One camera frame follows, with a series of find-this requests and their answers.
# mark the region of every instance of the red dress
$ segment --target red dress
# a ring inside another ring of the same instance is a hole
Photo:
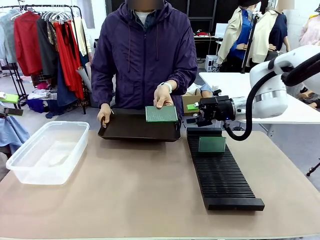
[[[53,24],[56,31],[56,41],[61,60],[65,84],[70,91],[75,92],[78,99],[84,99],[82,78],[76,72],[81,67],[79,49],[72,31],[71,22]]]
[[[37,75],[42,71],[37,20],[39,15],[28,11],[14,21],[14,44],[17,62],[23,75]]]

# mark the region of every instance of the white bracelet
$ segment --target white bracelet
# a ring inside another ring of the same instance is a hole
[[[171,86],[170,83],[168,83],[168,82],[162,82],[162,83],[159,84],[159,86],[162,86],[162,85],[167,85],[167,86],[169,87],[169,94],[172,94],[172,86]]]

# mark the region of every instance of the clear plastic container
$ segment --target clear plastic container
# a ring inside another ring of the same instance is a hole
[[[6,162],[23,184],[62,185],[88,144],[87,122],[52,121],[33,134]]]

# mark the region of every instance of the person's right hand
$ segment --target person's right hand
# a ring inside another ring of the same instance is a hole
[[[269,44],[269,51],[273,52],[275,50],[277,50],[277,47],[272,44]]]
[[[248,48],[248,45],[246,45],[244,43],[238,44],[236,46],[236,49],[238,49],[238,50],[247,50],[247,48]]]
[[[103,103],[101,105],[101,109],[100,109],[100,112],[98,113],[98,120],[99,122],[101,123],[101,119],[104,117],[104,122],[102,123],[102,126],[104,128],[107,127],[107,123],[109,123],[110,121],[110,115],[111,115],[111,108],[109,106],[109,104],[107,103]]]

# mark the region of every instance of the green object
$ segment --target green object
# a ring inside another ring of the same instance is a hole
[[[163,106],[161,109],[146,106],[145,119],[148,123],[177,122],[178,115],[175,106]]]
[[[19,96],[15,94],[6,94],[5,99],[0,99],[0,102],[3,103],[10,103],[10,104],[17,104],[19,100]]]
[[[224,153],[226,150],[226,137],[201,136],[199,139],[200,153]]]
[[[195,111],[195,110],[198,110],[199,108],[198,107],[195,107],[194,104],[189,104],[187,105],[187,108],[189,111]]]

